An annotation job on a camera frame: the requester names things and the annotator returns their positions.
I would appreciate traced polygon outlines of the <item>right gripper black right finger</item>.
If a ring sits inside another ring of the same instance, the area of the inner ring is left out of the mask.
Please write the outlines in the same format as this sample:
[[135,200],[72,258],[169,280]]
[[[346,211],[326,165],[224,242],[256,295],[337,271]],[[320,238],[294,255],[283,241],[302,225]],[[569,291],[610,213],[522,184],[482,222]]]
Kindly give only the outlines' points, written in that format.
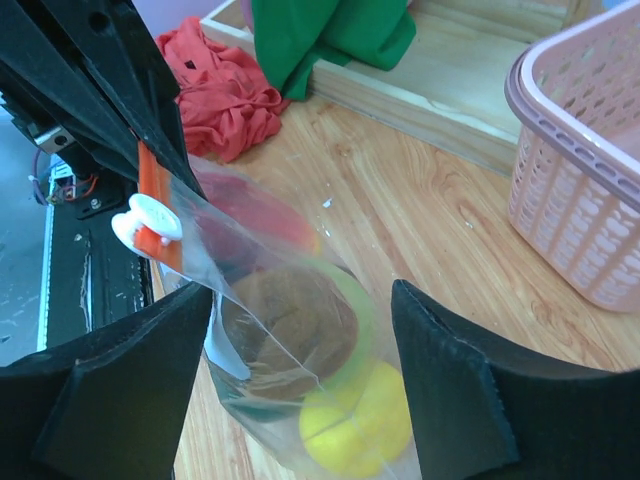
[[392,323],[426,479],[635,479],[639,374],[562,361],[405,280]]

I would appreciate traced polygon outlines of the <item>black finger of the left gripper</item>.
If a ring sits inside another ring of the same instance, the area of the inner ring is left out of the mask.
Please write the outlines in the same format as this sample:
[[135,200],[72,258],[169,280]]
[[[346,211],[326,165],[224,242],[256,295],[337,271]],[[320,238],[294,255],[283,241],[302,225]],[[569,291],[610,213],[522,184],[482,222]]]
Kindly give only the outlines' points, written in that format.
[[76,172],[135,181],[138,144],[193,191],[177,80],[130,1],[4,1],[1,92],[25,136],[60,126]]

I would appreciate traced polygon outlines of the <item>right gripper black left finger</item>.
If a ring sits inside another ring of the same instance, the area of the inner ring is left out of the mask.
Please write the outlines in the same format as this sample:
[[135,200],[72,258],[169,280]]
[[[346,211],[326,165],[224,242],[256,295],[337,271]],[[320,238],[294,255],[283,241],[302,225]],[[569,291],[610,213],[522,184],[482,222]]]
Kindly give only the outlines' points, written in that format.
[[2,368],[2,478],[171,478],[211,306],[190,283]]

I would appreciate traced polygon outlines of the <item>light green fake apple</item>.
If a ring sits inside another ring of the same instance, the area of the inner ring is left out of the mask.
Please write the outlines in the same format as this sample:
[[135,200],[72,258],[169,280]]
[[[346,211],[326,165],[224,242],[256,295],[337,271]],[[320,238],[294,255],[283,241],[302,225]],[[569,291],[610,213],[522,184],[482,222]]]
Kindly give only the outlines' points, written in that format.
[[352,353],[346,362],[326,380],[320,382],[322,389],[336,389],[351,381],[364,381],[376,363],[377,321],[379,312],[368,292],[349,269],[321,258],[308,257],[304,262],[332,280],[355,314],[358,332]]

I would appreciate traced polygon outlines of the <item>clear zip top bag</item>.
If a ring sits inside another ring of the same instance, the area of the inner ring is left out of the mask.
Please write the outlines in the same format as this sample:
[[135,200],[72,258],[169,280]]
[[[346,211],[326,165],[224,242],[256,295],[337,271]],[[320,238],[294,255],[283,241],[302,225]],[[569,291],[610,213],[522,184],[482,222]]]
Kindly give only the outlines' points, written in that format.
[[138,148],[138,190],[112,228],[213,295],[203,344],[221,405],[313,479],[416,479],[390,328],[356,275],[291,206],[191,157],[191,189]]

